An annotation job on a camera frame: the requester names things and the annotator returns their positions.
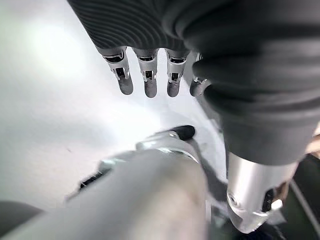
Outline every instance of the metal fingertip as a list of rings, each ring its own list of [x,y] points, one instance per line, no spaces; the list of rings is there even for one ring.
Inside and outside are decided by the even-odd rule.
[[[199,81],[192,80],[190,84],[190,94],[193,97],[197,97],[201,94],[203,94],[203,85]]]
[[[134,91],[134,85],[132,83],[131,76],[128,77],[128,79],[121,77],[120,80],[118,80],[119,87],[121,92],[124,95],[130,95]]]
[[[168,82],[166,92],[168,93],[169,97],[174,98],[178,95],[179,86],[180,82]]]
[[[157,95],[157,81],[155,79],[152,81],[145,81],[144,92],[148,98],[154,98]]]

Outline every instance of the black rubber glove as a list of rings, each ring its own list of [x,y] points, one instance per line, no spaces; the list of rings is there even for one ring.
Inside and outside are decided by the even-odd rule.
[[[162,26],[202,54],[196,76],[228,149],[249,161],[302,159],[320,120],[320,1],[170,1]]]

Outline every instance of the silver metal cylinder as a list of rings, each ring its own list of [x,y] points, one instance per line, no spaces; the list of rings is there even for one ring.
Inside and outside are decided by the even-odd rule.
[[[256,230],[282,207],[298,164],[262,165],[229,154],[228,210],[240,232],[248,234]]]

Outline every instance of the robotic hand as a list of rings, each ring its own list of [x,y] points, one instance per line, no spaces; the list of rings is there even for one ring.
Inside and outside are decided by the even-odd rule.
[[[189,51],[200,53],[190,92],[221,116],[227,200],[249,233],[279,209],[320,119],[317,0],[68,0],[120,90],[133,92],[133,47],[149,98],[157,94],[157,50],[167,53],[175,97]]]

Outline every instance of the robotic finger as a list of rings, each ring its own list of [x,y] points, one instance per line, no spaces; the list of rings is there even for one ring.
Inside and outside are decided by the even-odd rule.
[[[180,80],[184,74],[185,65],[189,51],[173,51],[166,49],[167,57],[167,93],[170,97],[175,97],[179,93]]]
[[[157,95],[157,53],[159,49],[138,49],[135,52],[144,81],[144,92],[148,98]]]
[[[202,59],[202,55],[200,53],[198,53],[195,61],[197,62],[197,61],[200,61],[201,59]],[[193,97],[196,97],[196,96],[203,94],[206,81],[207,81],[207,79],[204,79],[202,77],[198,77],[198,76],[194,75],[192,82],[190,84],[190,94]]]
[[[134,86],[129,71],[129,63],[126,55],[126,46],[111,49],[98,49],[102,57],[109,64],[111,72],[114,73],[121,92],[130,95],[134,91]]]

